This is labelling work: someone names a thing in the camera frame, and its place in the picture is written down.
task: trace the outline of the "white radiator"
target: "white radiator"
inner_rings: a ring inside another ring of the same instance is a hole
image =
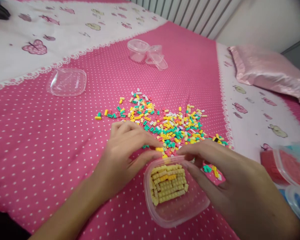
[[[215,39],[241,0],[130,0],[204,37]]]

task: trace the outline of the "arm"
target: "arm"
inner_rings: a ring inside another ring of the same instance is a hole
[[[74,240],[100,205],[118,193],[151,159],[161,152],[148,150],[132,161],[143,145],[162,147],[149,133],[132,122],[112,125],[111,136],[93,174],[85,179],[62,207],[30,240]]]
[[[210,140],[185,145],[177,154],[241,240],[300,240],[300,221],[259,163]],[[216,186],[200,168],[215,165],[226,181]]]

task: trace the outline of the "pink bedsheet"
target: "pink bedsheet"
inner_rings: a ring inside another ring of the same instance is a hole
[[[115,120],[94,116],[114,111],[119,97],[126,97],[123,107],[129,108],[127,99],[136,88],[159,109],[177,112],[187,104],[205,109],[205,132],[226,137],[216,43],[171,22],[137,38],[161,44],[169,68],[160,72],[131,61],[126,40],[63,66],[87,73],[86,90],[79,96],[46,92],[51,72],[0,91],[0,211],[30,233],[98,163]],[[212,205],[177,228],[156,225],[146,207],[143,173],[96,211],[80,239],[236,238]]]

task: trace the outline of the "fabric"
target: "fabric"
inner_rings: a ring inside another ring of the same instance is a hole
[[[261,151],[300,141],[296,99],[239,83],[227,47],[217,44],[217,52],[236,152],[260,163]]]
[[[86,72],[87,86],[81,95],[62,98],[48,93],[52,72],[0,90],[0,211],[8,212],[30,233],[49,219],[97,165],[116,120],[94,117],[98,112],[103,115],[105,109],[115,111],[119,97],[126,98],[122,107],[129,108],[131,91],[137,88],[158,109],[177,112],[181,106],[185,111],[187,104],[204,109],[208,117],[200,122],[205,132],[230,135],[216,43],[171,22],[137,38],[151,46],[162,45],[169,67],[159,71],[145,60],[132,61],[128,40],[123,40],[63,65]],[[144,171],[91,216],[79,239],[237,238],[212,205],[176,228],[158,226],[146,206]],[[209,177],[220,182],[213,174]]]
[[[237,80],[278,93],[300,102],[300,70],[279,53],[243,45],[229,48],[237,68]]]
[[[167,22],[127,2],[8,0],[2,5],[13,14],[0,20],[0,89]]]

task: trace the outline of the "satin pillow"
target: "satin pillow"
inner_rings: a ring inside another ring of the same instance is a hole
[[[237,68],[237,80],[288,94],[300,102],[300,70],[279,53],[252,45],[229,47]]]

